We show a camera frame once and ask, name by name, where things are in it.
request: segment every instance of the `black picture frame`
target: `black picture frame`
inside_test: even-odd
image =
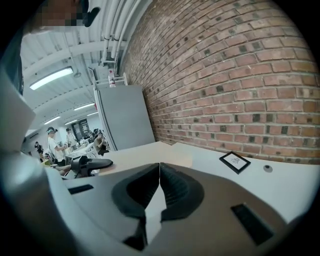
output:
[[[240,169],[236,168],[235,166],[233,166],[231,163],[229,163],[227,160],[225,160],[225,157],[229,156],[229,155],[235,155],[237,158],[240,158],[242,161],[245,161],[246,164],[244,166],[242,166]],[[222,161],[226,166],[228,166],[231,170],[233,170],[236,174],[240,174],[244,169],[246,169],[251,162],[248,161],[247,159],[243,158],[242,156],[236,154],[235,152],[231,151],[223,156],[221,156],[219,158],[220,161]]]

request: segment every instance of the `white pipe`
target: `white pipe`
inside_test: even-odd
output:
[[[132,16],[134,15],[138,5],[140,4],[141,0],[137,0],[134,4],[134,6],[132,7],[131,11],[130,11],[130,14],[128,16],[128,18],[126,19],[124,25],[123,25],[123,28],[122,28],[122,31],[121,31],[121,35],[120,35],[120,39],[119,39],[119,42],[118,42],[118,45],[117,45],[117,48],[116,48],[116,53],[115,53],[115,58],[114,58],[114,66],[115,66],[115,74],[117,74],[117,69],[118,69],[118,57],[119,57],[119,51],[120,51],[120,46],[121,46],[121,42],[124,38],[124,34],[126,32],[126,29],[128,27],[128,24],[132,18]]]
[[[121,8],[122,8],[122,5],[124,4],[124,2],[125,2],[125,0],[121,0],[120,3],[119,3],[118,8],[116,9],[116,13],[115,13],[114,20],[113,20],[113,23],[112,23],[112,28],[111,28],[111,35],[113,35],[114,32],[115,32],[115,27],[116,27],[116,24],[117,24],[117,20],[118,20],[118,17],[119,17],[119,14],[120,14],[120,11],[121,11]]]
[[[108,18],[106,20],[105,31],[104,31],[104,44],[103,44],[103,53],[102,53],[102,61],[107,59],[107,49],[109,46],[111,27],[114,22],[115,14],[119,5],[120,0],[112,0],[110,11],[108,13]]]
[[[121,32],[123,30],[124,23],[126,21],[126,17],[128,16],[128,13],[134,3],[134,0],[127,0],[124,4],[124,7],[122,9],[118,24],[116,26],[115,35],[114,35],[114,45],[112,47],[111,51],[111,58],[115,58],[116,56],[116,48],[118,46],[118,40],[120,38]]]

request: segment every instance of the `small round sensor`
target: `small round sensor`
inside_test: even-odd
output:
[[[272,167],[270,165],[265,165],[263,167],[263,169],[267,172],[267,173],[271,173],[272,172]]]

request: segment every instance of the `red brick wall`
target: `red brick wall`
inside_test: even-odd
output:
[[[271,1],[154,0],[121,70],[142,85],[158,141],[319,162],[317,66]]]

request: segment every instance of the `wall pipe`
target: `wall pipe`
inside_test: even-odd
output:
[[[110,11],[108,14],[108,18],[106,20],[105,31],[104,31],[104,44],[103,44],[103,53],[101,61],[105,61],[107,59],[111,27],[115,19],[116,11],[119,5],[120,0],[112,0]]]
[[[124,2],[125,2],[125,0],[121,0],[120,3],[119,3],[118,8],[116,9],[114,20],[113,20],[113,23],[112,23],[112,28],[111,28],[111,35],[113,35],[115,33],[117,20],[118,20],[118,17],[119,17],[119,14],[120,14],[120,11],[121,11],[121,8],[122,8],[122,5],[124,4]]]
[[[119,42],[118,42],[118,45],[117,45],[117,48],[116,48],[116,53],[115,53],[115,58],[114,58],[114,66],[115,66],[115,74],[117,74],[117,70],[118,70],[118,58],[119,58],[119,51],[120,51],[120,46],[121,46],[121,42],[124,38],[124,34],[126,32],[126,29],[127,29],[127,26],[132,18],[132,16],[134,15],[138,5],[140,4],[141,0],[137,0],[134,4],[134,6],[132,7],[131,11],[130,11],[130,14],[128,16],[128,18],[126,19],[124,25],[123,25],[123,28],[122,28],[122,31],[121,31],[121,35],[120,35],[120,39],[119,39]]]
[[[124,28],[124,23],[126,21],[126,17],[128,16],[128,13],[133,5],[135,0],[127,0],[123,6],[118,24],[116,26],[116,30],[115,30],[115,35],[114,35],[114,42],[113,42],[113,47],[112,47],[112,51],[111,51],[111,58],[115,58],[116,56],[116,49],[118,46],[118,42],[119,42],[119,38],[121,35],[121,32]]]

